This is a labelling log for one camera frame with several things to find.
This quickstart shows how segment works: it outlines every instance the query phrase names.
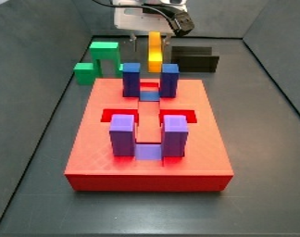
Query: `yellow block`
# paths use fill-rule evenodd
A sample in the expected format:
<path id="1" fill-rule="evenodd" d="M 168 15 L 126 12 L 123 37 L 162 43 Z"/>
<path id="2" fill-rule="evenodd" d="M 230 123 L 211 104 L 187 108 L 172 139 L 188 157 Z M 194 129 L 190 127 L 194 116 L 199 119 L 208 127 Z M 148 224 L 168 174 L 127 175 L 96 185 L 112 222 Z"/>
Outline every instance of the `yellow block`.
<path id="1" fill-rule="evenodd" d="M 148 72 L 160 72 L 162 60 L 160 33 L 148 32 Z"/>

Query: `red platform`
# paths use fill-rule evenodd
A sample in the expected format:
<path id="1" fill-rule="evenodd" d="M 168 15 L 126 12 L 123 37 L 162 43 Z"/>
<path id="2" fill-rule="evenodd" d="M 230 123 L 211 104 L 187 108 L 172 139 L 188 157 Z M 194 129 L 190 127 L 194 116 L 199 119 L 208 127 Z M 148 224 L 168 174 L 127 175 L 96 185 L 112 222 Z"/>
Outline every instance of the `red platform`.
<path id="1" fill-rule="evenodd" d="M 142 80 L 142 82 L 158 83 L 158 80 Z M 139 108 L 138 98 L 127 99 L 122 95 L 122 80 L 97 79 L 95 81 L 64 170 L 64 176 L 73 189 L 76 191 L 159 192 L 223 190 L 232 178 L 232 169 L 202 82 L 179 80 L 176 98 L 160 99 L 158 104 L 160 115 L 171 111 L 171 114 L 184 114 L 190 120 L 188 139 L 182 158 L 163 157 L 162 161 L 144 161 L 135 160 L 134 157 L 112 156 L 108 138 L 109 124 L 100 122 L 104 109 L 130 110 L 127 114 L 135 114 Z M 159 115 L 156 124 L 151 113 L 143 110 L 144 106 L 140 104 L 139 120 L 135 119 L 140 123 L 139 132 L 144 132 L 144 126 L 148 126 L 148 134 L 155 134 L 142 135 L 142 141 L 146 142 L 146 137 L 148 139 L 158 137 Z M 151 122 L 146 123 L 144 119 L 148 116 L 151 116 Z"/>

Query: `blue block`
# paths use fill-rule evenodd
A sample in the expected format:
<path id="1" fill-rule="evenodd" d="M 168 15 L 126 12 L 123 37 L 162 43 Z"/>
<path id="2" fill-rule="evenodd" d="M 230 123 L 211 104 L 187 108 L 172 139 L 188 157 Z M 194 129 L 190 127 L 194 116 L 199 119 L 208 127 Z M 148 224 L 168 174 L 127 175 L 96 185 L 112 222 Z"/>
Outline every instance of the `blue block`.
<path id="1" fill-rule="evenodd" d="M 140 101 L 142 102 L 158 102 L 159 101 L 158 92 L 140 92 Z"/>
<path id="2" fill-rule="evenodd" d="M 162 125 L 162 156 L 182 157 L 188 136 L 184 116 L 164 116 Z"/>
<path id="3" fill-rule="evenodd" d="M 159 97 L 175 98 L 178 76 L 178 65 L 163 64 L 159 76 Z"/>
<path id="4" fill-rule="evenodd" d="M 112 115 L 108 136 L 114 156 L 135 155 L 135 131 L 132 115 Z"/>
<path id="5" fill-rule="evenodd" d="M 140 63 L 123 63 L 124 97 L 140 96 Z"/>
<path id="6" fill-rule="evenodd" d="M 140 72 L 140 63 L 123 63 L 123 72 Z"/>
<path id="7" fill-rule="evenodd" d="M 136 160 L 160 160 L 160 144 L 136 144 L 135 145 Z"/>
<path id="8" fill-rule="evenodd" d="M 162 64 L 162 73 L 179 74 L 178 65 L 176 64 Z"/>

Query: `cable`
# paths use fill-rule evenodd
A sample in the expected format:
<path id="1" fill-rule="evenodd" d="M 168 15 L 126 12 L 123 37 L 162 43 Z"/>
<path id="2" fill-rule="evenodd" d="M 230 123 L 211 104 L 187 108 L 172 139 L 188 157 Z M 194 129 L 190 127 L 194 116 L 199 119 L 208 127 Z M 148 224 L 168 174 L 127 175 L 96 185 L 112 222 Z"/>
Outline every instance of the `cable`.
<path id="1" fill-rule="evenodd" d="M 160 12 L 159 10 L 156 10 L 155 8 L 150 7 L 150 6 L 138 6 L 138 5 L 114 5 L 114 4 L 103 4 L 100 3 L 97 0 L 92 0 L 93 3 L 101 5 L 101 6 L 108 6 L 108 7 L 112 7 L 112 8 L 146 8 L 146 9 L 150 9 L 155 12 L 158 12 L 167 20 L 171 20 L 163 12 Z"/>

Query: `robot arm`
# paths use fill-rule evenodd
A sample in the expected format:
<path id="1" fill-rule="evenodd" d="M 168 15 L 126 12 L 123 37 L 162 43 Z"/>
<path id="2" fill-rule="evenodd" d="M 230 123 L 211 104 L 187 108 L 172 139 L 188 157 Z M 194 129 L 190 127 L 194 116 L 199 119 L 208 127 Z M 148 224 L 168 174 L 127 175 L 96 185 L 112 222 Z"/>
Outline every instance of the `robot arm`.
<path id="1" fill-rule="evenodd" d="M 180 37 L 194 24 L 187 13 L 187 0 L 112 0 L 114 24 L 118 29 L 159 31 Z"/>

